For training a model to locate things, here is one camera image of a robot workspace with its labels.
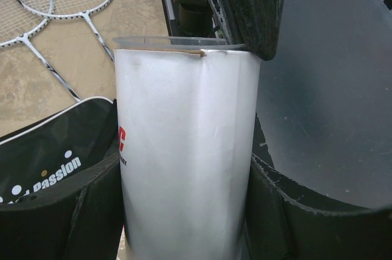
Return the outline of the white shuttlecock tube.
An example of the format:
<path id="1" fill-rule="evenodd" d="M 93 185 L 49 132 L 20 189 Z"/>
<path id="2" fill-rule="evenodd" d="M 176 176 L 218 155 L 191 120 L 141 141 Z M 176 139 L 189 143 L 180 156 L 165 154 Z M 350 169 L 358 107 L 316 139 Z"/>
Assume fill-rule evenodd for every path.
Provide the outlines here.
<path id="1" fill-rule="evenodd" d="M 245 51 L 116 50 L 133 259 L 239 259 L 260 60 Z"/>

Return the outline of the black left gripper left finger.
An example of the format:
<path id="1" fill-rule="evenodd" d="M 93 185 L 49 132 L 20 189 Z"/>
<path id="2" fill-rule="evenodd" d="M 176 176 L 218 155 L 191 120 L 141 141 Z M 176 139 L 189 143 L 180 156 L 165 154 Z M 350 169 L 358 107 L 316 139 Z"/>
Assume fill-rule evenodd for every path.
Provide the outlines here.
<path id="1" fill-rule="evenodd" d="M 116 259 L 124 223 L 119 155 L 1 205 L 1 259 Z"/>

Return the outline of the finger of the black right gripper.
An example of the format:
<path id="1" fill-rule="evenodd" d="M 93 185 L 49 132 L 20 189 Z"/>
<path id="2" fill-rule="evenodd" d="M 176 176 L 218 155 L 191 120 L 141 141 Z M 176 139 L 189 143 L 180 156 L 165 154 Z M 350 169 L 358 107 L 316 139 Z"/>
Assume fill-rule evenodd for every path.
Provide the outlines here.
<path id="1" fill-rule="evenodd" d="M 284 0 L 208 0 L 226 41 L 264 61 L 277 51 Z"/>

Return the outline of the black racket cover bag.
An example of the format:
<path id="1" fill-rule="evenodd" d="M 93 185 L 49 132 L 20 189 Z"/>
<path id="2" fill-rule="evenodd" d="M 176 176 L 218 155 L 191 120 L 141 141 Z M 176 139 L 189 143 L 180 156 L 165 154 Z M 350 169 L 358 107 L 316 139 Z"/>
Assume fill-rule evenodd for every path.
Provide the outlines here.
<path id="1" fill-rule="evenodd" d="M 13 204 L 100 162 L 117 133 L 115 100 L 90 97 L 1 137 L 1 203 Z"/>

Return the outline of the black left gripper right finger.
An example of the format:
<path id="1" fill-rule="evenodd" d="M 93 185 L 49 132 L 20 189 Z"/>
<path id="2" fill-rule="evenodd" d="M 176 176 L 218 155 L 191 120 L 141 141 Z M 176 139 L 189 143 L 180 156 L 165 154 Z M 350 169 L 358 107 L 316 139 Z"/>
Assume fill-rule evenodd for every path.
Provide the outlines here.
<path id="1" fill-rule="evenodd" d="M 245 234 L 251 259 L 391 259 L 391 206 L 321 195 L 253 155 Z"/>

